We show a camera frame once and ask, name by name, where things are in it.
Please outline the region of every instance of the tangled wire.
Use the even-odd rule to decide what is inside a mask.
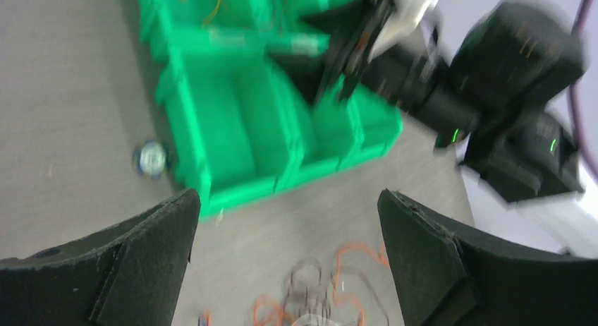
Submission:
[[[312,319],[313,321],[310,326],[337,325],[335,323],[328,325],[325,323],[321,324],[321,320],[330,320],[332,317],[333,305],[338,306],[345,302],[353,303],[353,305],[360,310],[360,315],[357,320],[351,324],[346,324],[346,326],[364,326],[365,312],[361,302],[359,302],[356,297],[349,294],[335,294],[338,278],[341,274],[353,275],[361,280],[368,291],[370,291],[378,309],[383,313],[384,318],[386,319],[386,326],[390,326],[389,315],[365,273],[357,268],[340,264],[341,255],[350,250],[363,250],[370,255],[376,255],[373,250],[366,246],[361,244],[349,244],[343,247],[338,253],[337,267],[330,273],[328,278],[324,276],[322,266],[317,259],[306,258],[301,260],[293,266],[293,269],[286,280],[286,295],[280,304],[278,301],[267,297],[262,297],[257,300],[253,313],[254,326],[292,326],[297,319],[304,315],[314,315],[319,317],[318,320]],[[387,265],[387,260],[385,260],[385,258],[377,260],[383,265]],[[305,274],[308,269],[315,271],[316,275],[314,278],[307,279],[305,275],[301,275]],[[264,318],[260,318],[260,311],[266,308],[270,310],[270,314]]]

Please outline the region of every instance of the yellow wire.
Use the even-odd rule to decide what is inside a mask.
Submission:
[[[216,18],[216,16],[218,15],[218,12],[220,11],[221,6],[222,6],[222,0],[216,0],[216,6],[214,7],[214,9],[212,9],[212,12],[210,12],[202,21],[202,28],[209,26],[212,23],[212,21],[214,21],[214,18]],[[285,5],[283,6],[282,14],[284,14],[285,10],[286,10],[286,2],[285,2]],[[273,14],[270,26],[268,29],[266,29],[266,31],[272,30],[276,26],[275,24],[276,24],[276,16]]]
[[[203,24],[202,24],[203,28],[208,26],[214,20],[214,18],[218,14],[218,11],[220,11],[221,4],[222,4],[222,0],[216,0],[216,6],[212,10],[212,12],[210,12],[210,14],[208,14],[207,17],[204,18],[204,20],[203,20]]]

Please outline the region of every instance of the white wall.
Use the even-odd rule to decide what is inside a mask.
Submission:
[[[484,14],[490,12],[500,0],[441,0],[439,11],[443,16],[443,30],[441,40],[451,53],[454,53],[460,46],[463,38],[471,26]],[[580,0],[552,0],[556,2],[570,22],[573,22]],[[592,7],[587,22],[586,42],[588,50],[588,61],[595,62],[590,65],[589,71],[583,78],[579,94],[582,99],[582,108],[585,113],[584,125],[590,138],[598,136],[598,83],[590,83],[590,80],[598,80],[598,1]],[[557,111],[568,124],[568,105],[564,94],[558,97],[551,105],[551,109]],[[598,156],[598,142],[594,140],[591,144],[593,154]],[[478,229],[501,238],[521,243],[526,246],[558,251],[562,243],[553,238],[531,219],[519,215],[513,210],[508,210],[504,204],[499,202],[492,190],[486,186],[478,186],[477,178],[468,172],[463,172],[465,187],[467,188],[475,225]],[[586,196],[584,204],[597,210],[597,201],[590,201]]]

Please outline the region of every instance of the black plastic housing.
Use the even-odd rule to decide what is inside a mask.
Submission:
[[[397,45],[370,64],[362,84],[439,136],[459,131],[463,137],[477,127],[480,113],[446,82],[448,69],[441,57],[431,60]]]
[[[583,192],[578,148],[543,110],[524,111],[498,135],[471,134],[460,163],[480,174],[506,202]]]
[[[466,36],[451,63],[457,91],[477,108],[544,107],[586,70],[583,45],[548,11],[503,0]]]

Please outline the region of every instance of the white object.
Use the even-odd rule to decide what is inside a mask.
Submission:
[[[584,195],[562,195],[517,205],[517,212],[546,229],[576,256],[598,259],[598,186],[580,164]]]
[[[398,12],[393,13],[382,28],[374,42],[368,61],[408,37],[422,22],[424,14],[438,4],[438,0],[394,0],[394,2]]]
[[[341,326],[317,314],[304,314],[292,326]]]

